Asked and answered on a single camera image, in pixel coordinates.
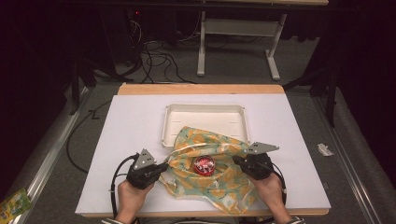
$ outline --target white tray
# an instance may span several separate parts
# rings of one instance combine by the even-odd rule
[[[163,146],[173,149],[184,126],[220,133],[248,144],[245,108],[241,105],[169,105],[165,111]]]

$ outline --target desk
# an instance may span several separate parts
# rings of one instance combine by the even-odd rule
[[[303,5],[303,6],[327,6],[328,0],[220,0],[220,2],[258,3],[258,4],[281,4],[281,5]],[[240,21],[224,19],[207,19],[205,11],[201,12],[201,41],[198,54],[198,77],[205,75],[205,35],[252,35],[271,36],[272,46],[265,50],[265,58],[271,71],[273,80],[280,80],[277,71],[274,54],[287,14],[281,14],[279,21]]]
[[[123,85],[114,96],[106,123],[92,159],[77,214],[84,217],[111,217],[111,178],[121,161],[150,151],[163,161],[169,150],[162,147],[165,108],[179,104],[238,104],[246,109],[251,141],[280,146],[269,155],[285,176],[287,208],[293,215],[321,216],[331,208],[304,139],[291,111],[288,98],[277,85]],[[120,173],[129,168],[126,163]],[[228,216],[205,200],[175,200],[162,183],[148,194],[139,217],[220,217]],[[256,201],[241,216],[270,215]]]

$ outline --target red round package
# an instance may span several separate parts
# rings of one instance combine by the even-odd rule
[[[198,175],[213,175],[215,172],[215,161],[210,156],[200,156],[194,162],[194,171]]]

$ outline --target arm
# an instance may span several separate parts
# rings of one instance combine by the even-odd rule
[[[277,224],[291,221],[291,216],[282,202],[282,185],[275,174],[261,180],[248,176],[256,187],[259,197],[268,206]]]
[[[121,182],[118,186],[119,193],[119,213],[116,221],[130,224],[134,220],[136,213],[142,208],[146,195],[154,187],[151,184],[145,189],[134,188],[127,180]]]

